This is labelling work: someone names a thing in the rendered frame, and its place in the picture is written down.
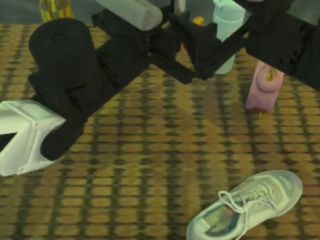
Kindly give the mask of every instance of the shoe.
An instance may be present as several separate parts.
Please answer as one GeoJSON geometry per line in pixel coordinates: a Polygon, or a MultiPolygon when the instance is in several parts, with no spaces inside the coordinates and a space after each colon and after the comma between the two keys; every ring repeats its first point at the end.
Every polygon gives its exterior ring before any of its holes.
{"type": "Polygon", "coordinates": [[[300,199],[303,184],[293,172],[272,170],[248,177],[189,223],[186,240],[239,240],[268,219],[284,215],[300,199]]]}

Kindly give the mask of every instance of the shoelace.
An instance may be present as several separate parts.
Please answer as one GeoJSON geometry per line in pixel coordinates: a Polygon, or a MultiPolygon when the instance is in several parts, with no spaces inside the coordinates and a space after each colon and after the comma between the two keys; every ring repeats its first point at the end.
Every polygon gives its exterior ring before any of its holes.
{"type": "Polygon", "coordinates": [[[244,223],[244,228],[240,235],[235,239],[239,240],[242,238],[247,231],[249,230],[249,210],[252,207],[257,206],[258,204],[265,205],[271,209],[277,210],[277,205],[275,202],[272,200],[271,195],[272,195],[272,189],[269,185],[263,184],[262,185],[265,187],[265,190],[251,190],[250,193],[253,194],[254,198],[253,200],[246,201],[243,195],[239,194],[241,200],[242,200],[242,206],[238,205],[232,197],[232,194],[228,191],[220,191],[218,193],[219,199],[221,202],[223,202],[225,205],[227,205],[229,208],[231,208],[233,211],[235,211],[238,214],[245,214],[245,223],[244,223]]]}

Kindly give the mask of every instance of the pink package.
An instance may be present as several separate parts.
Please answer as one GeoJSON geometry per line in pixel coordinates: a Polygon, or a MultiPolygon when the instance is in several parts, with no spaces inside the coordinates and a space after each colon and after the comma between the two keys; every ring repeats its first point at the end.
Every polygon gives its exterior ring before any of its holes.
{"type": "Polygon", "coordinates": [[[258,61],[246,100],[247,109],[271,111],[277,101],[284,73],[258,61]]]}

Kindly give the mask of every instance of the brown surface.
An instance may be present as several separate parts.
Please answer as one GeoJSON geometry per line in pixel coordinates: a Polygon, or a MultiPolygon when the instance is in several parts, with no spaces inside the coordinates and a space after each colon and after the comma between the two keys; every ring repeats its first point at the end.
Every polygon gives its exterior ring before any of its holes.
{"type": "MultiPolygon", "coordinates": [[[[3,99],[32,94],[35,28],[0,25],[3,99]]],[[[97,46],[105,40],[92,34],[97,46]]],[[[242,51],[232,73],[188,86],[155,67],[143,73],[58,163],[0,178],[0,240],[183,240],[190,218],[219,190],[274,169],[295,171],[304,196],[246,236],[319,239],[319,95],[286,79],[274,113],[258,120],[244,108],[254,66],[242,51]]]]}

